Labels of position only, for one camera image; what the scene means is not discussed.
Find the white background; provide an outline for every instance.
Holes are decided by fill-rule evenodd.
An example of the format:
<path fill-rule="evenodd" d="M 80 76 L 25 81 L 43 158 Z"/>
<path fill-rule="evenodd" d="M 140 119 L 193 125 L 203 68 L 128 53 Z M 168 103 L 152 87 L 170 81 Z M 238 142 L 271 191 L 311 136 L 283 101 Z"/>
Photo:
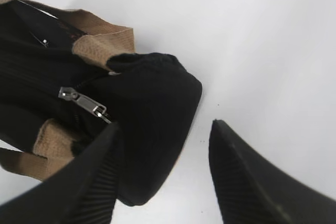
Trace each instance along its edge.
<path fill-rule="evenodd" d="M 336 199 L 335 0 L 36 0 L 134 27 L 138 52 L 178 56 L 204 85 L 185 149 L 145 206 L 120 203 L 113 223 L 222 223 L 208 165 L 212 120 Z M 33 179 L 0 171 L 0 200 Z"/>

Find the black handbag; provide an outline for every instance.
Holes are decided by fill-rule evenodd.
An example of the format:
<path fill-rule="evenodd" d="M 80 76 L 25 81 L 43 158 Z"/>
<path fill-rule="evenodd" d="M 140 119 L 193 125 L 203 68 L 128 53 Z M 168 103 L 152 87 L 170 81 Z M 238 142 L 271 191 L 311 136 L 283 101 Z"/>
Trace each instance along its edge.
<path fill-rule="evenodd" d="M 129 206 L 167 178 L 202 93 L 176 57 L 136 54 L 131 28 L 27 0 L 0 0 L 0 89 L 1 138 L 22 151 L 0 150 L 3 168 L 45 180 L 32 194 L 54 187 L 118 123 L 117 197 Z"/>

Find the black fabric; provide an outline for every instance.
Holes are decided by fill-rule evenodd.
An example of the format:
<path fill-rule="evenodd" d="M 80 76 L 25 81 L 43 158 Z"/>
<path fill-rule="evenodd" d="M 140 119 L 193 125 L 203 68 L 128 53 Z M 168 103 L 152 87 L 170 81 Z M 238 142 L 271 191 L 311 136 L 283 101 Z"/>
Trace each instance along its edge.
<path fill-rule="evenodd" d="M 332 224 L 336 201 L 291 178 L 214 121 L 209 162 L 224 223 Z"/>
<path fill-rule="evenodd" d="M 119 199 L 142 205 L 173 168 L 202 85 L 171 55 L 120 55 L 107 65 L 121 74 L 98 79 L 85 91 L 103 98 L 124 132 L 126 162 Z"/>
<path fill-rule="evenodd" d="M 110 124 L 68 166 L 0 207 L 1 224 L 109 224 L 123 163 L 122 138 Z"/>
<path fill-rule="evenodd" d="M 59 99 L 60 87 L 75 88 L 105 105 L 124 133 L 125 169 L 119 198 L 130 206 L 142 205 L 174 166 L 202 85 L 171 55 L 123 54 L 112 57 L 107 65 L 120 74 L 110 76 L 67 48 L 45 48 L 27 31 L 23 20 L 13 15 L 10 6 L 0 6 L 0 89 L 5 91 L 0 93 L 0 104 L 14 104 L 43 118 L 55 118 L 82 133 L 83 139 L 72 148 L 76 155 L 106 123 Z M 14 121 L 19 115 L 9 116 Z M 40 122 L 34 122 L 31 130 L 36 132 L 38 125 Z M 24 129 L 16 135 L 11 132 L 13 127 L 3 130 L 20 143 L 27 134 Z M 25 143 L 25 150 L 31 149 L 31 144 L 31 140 Z"/>
<path fill-rule="evenodd" d="M 42 115 L 46 120 L 55 118 L 61 124 L 82 133 L 83 141 L 93 139 L 105 123 L 99 118 L 58 98 L 60 87 L 84 86 L 87 81 L 107 76 L 106 70 L 91 66 L 73 55 L 70 49 L 45 48 L 32 38 L 22 20 L 8 5 L 0 6 L 0 104 L 11 104 Z M 20 114 L 7 113 L 7 120 L 14 122 Z M 30 131 L 38 131 L 40 122 L 32 115 Z M 27 127 L 13 133 L 14 127 L 3 128 L 3 135 L 15 134 L 19 143 L 26 135 Z M 24 143 L 22 151 L 30 151 L 33 141 Z"/>
<path fill-rule="evenodd" d="M 19 150 L 31 152 L 39 129 L 47 119 L 36 111 L 0 104 L 0 139 Z"/>

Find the zipper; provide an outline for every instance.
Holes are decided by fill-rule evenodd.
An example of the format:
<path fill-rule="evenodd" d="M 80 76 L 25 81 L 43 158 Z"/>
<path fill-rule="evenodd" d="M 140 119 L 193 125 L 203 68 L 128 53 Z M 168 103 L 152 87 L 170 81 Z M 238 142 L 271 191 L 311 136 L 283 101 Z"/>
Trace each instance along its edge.
<path fill-rule="evenodd" d="M 45 78 L 39 78 L 31 70 L 26 69 L 18 64 L 15 64 L 12 61 L 5 61 L 5 64 L 0 63 L 0 75 L 5 77 L 10 77 L 11 79 L 17 80 L 21 83 L 27 84 L 31 87 L 34 87 L 44 93 L 49 94 L 55 98 L 61 98 L 65 101 L 72 101 L 77 106 L 85 109 L 92 115 L 103 119 L 106 123 L 111 123 L 110 116 L 107 113 L 106 106 L 100 104 L 94 99 L 77 92 L 74 88 L 69 87 L 60 87 Z M 91 77 L 82 83 L 76 85 L 76 88 L 84 87 L 88 82 L 99 77 L 97 74 L 94 77 Z M 77 113 L 74 113 L 76 123 L 79 122 L 79 116 Z"/>
<path fill-rule="evenodd" d="M 107 108 L 88 96 L 77 92 L 73 88 L 61 87 L 58 98 L 65 101 L 72 101 L 76 105 L 90 112 L 92 115 L 102 118 L 105 122 L 111 123 L 110 116 L 106 112 Z"/>

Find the silver zipper pull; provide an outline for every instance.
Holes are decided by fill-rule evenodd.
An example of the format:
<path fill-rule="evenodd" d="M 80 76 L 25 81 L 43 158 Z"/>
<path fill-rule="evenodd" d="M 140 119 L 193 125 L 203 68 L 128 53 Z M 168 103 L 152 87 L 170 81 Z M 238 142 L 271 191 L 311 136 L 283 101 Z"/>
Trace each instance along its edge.
<path fill-rule="evenodd" d="M 61 87 L 58 97 L 66 101 L 72 101 L 86 111 L 90 112 L 92 115 L 102 118 L 107 123 L 111 123 L 110 116 L 106 112 L 107 108 L 104 105 L 96 102 L 86 95 L 78 93 L 73 88 Z"/>

